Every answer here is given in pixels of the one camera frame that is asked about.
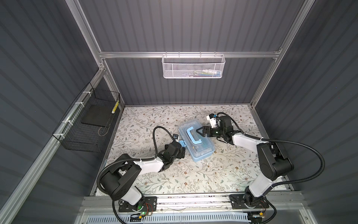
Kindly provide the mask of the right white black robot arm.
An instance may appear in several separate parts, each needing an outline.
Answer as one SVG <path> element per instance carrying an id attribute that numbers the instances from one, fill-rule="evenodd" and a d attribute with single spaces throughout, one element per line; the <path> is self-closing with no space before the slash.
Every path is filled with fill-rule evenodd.
<path id="1" fill-rule="evenodd" d="M 257 154 L 260 174 L 245 189 L 241 201 L 248 208 L 258 206 L 274 188 L 274 184 L 294 169 L 287 152 L 275 142 L 245 133 L 226 113 L 212 113 L 207 116 L 207 120 L 210 125 L 196 129 L 196 133 L 217 140 L 222 138 L 227 144 L 243 147 Z"/>

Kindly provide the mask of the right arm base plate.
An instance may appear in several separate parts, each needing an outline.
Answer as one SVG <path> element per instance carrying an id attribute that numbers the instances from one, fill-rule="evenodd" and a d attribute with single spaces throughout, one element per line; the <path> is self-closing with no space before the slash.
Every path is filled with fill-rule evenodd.
<path id="1" fill-rule="evenodd" d="M 233 209 L 264 209 L 269 208 L 269 204 L 263 197 L 253 197 L 250 194 L 229 195 Z"/>

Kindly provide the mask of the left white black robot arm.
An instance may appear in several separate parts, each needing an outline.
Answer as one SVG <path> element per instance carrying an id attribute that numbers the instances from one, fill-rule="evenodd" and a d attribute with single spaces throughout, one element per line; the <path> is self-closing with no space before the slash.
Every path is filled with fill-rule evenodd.
<path id="1" fill-rule="evenodd" d="M 134 186 L 138 176 L 163 172 L 176 160 L 183 159 L 185 153 L 186 148 L 173 141 L 153 158 L 139 159 L 123 154 L 98 174 L 97 188 L 113 201 L 124 201 L 138 211 L 145 203 L 145 196 Z"/>

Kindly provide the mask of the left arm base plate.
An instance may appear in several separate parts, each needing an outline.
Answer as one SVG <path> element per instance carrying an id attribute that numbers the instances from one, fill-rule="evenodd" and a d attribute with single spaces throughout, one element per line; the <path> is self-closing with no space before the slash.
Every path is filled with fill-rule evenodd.
<path id="1" fill-rule="evenodd" d="M 157 197 L 143 197 L 136 204 L 121 200 L 118 202 L 119 212 L 154 212 L 157 209 Z"/>

